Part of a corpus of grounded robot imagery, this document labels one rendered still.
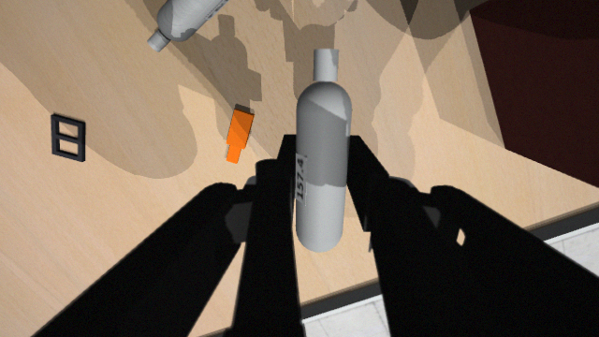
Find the dark red open box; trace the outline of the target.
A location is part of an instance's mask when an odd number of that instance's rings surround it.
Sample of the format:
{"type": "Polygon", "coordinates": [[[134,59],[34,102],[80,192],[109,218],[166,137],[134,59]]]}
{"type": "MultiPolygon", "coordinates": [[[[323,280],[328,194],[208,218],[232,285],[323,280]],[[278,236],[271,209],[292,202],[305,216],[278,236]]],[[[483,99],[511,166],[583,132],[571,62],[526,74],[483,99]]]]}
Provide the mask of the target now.
{"type": "Polygon", "coordinates": [[[505,149],[599,188],[599,0],[469,11],[505,149]]]}

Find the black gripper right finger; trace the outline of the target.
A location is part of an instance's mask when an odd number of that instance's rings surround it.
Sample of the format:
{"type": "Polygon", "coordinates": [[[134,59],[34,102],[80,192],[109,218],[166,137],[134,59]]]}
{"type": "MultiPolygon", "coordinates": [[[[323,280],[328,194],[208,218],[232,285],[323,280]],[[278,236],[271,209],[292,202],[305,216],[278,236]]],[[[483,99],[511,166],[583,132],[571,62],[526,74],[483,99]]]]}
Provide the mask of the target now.
{"type": "Polygon", "coordinates": [[[599,337],[599,276],[478,199],[419,192],[358,135],[346,184],[390,337],[599,337]]]}

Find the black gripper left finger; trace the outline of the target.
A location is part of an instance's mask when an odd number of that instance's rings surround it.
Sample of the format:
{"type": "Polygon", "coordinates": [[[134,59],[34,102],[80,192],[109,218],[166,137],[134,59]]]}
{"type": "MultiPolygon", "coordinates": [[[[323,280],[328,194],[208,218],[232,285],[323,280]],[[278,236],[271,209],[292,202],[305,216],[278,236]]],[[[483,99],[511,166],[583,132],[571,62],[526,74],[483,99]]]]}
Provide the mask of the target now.
{"type": "Polygon", "coordinates": [[[255,166],[243,189],[203,188],[31,337],[188,337],[242,242],[223,337],[306,337],[292,228],[296,135],[255,166]]]}

